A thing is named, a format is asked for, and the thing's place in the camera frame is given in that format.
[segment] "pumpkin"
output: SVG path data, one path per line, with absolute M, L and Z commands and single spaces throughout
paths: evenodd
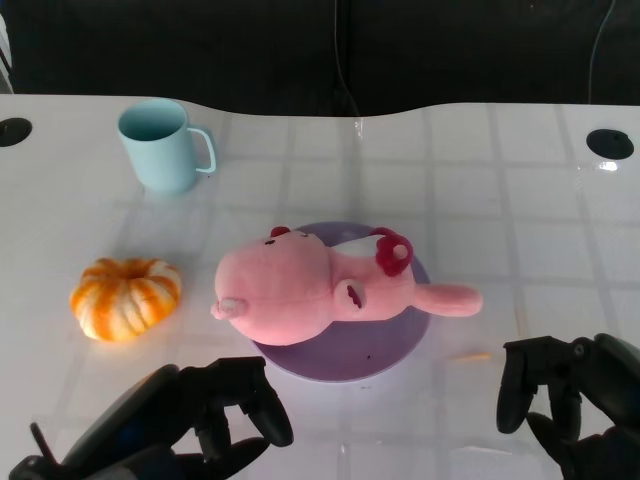
M 167 317 L 181 290 L 178 269 L 163 260 L 101 258 L 82 274 L 71 311 L 88 337 L 124 342 Z

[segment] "table surface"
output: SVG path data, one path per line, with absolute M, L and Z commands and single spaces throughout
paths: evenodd
M 274 225 L 352 220 L 406 235 L 432 279 L 473 285 L 486 306 L 469 319 L 434 318 L 406 360 L 368 380 L 314 383 L 269 365 L 296 440 L 236 478 L 560 477 L 526 427 L 496 430 L 502 345 L 598 332 L 640 344 L 638 155 L 603 162 L 585 144 L 608 127 L 640 146 L 639 108 L 454 104 L 355 121 L 185 104 L 213 131 L 219 168 L 163 200 L 137 183 L 117 137 L 118 115 L 136 101 L 0 96 L 2 117 L 34 126 L 0 149 L 3 471 L 36 452 L 32 419 L 61 458 L 157 367 L 254 355 L 209 314 L 221 256 Z M 178 265 L 178 311 L 131 344 L 84 337 L 68 295 L 101 256 Z M 460 360 L 479 352 L 491 358 Z M 549 411 L 545 397 L 538 411 Z M 234 438 L 252 435 L 239 410 L 229 416 Z M 609 424 L 589 404 L 584 417 L 585 434 Z M 196 449 L 191 434 L 176 446 Z

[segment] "purple plate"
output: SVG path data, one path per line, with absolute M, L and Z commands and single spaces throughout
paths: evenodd
M 317 235 L 330 247 L 369 235 L 372 228 L 350 222 L 322 222 L 296 230 Z M 429 283 L 414 257 L 418 283 Z M 262 355 L 287 372 L 321 382 L 349 382 L 376 375 L 404 359 L 420 343 L 429 314 L 413 307 L 381 322 L 334 322 L 317 337 L 287 347 L 255 343 Z

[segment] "plush toy nose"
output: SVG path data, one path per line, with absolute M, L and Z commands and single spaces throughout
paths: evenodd
M 240 298 L 222 298 L 211 307 L 211 314 L 218 320 L 233 320 L 247 311 L 249 305 Z
M 280 235 L 284 235 L 285 233 L 289 233 L 290 231 L 291 230 L 287 227 L 275 227 L 273 230 L 271 230 L 271 237 L 279 237 Z

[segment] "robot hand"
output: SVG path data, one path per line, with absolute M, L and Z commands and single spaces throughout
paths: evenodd
M 534 338 L 504 347 L 500 432 L 515 432 L 526 418 L 565 480 L 640 479 L 640 350 L 606 334 L 572 343 Z M 539 385 L 549 389 L 552 419 L 528 413 Z M 581 394 L 615 426 L 578 440 Z
M 264 374 L 262 357 L 224 358 L 208 367 L 165 365 L 141 380 L 87 430 L 58 464 L 36 424 L 42 452 L 16 466 L 10 480 L 224 480 L 270 444 L 293 442 L 291 424 Z M 231 444 L 224 408 L 238 405 L 262 438 Z M 201 454 L 171 447 L 193 428 Z

